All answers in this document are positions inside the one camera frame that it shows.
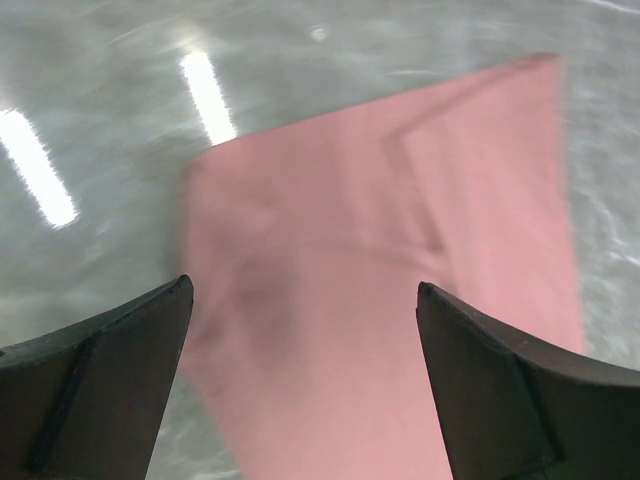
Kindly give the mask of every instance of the gray marble surface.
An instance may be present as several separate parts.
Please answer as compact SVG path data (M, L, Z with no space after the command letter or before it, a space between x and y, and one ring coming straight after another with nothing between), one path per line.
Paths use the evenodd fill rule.
M620 2L0 0L0 346L170 279L180 172L212 144L550 51L590 353L640 367L640 0ZM239 478L180 377L149 478Z

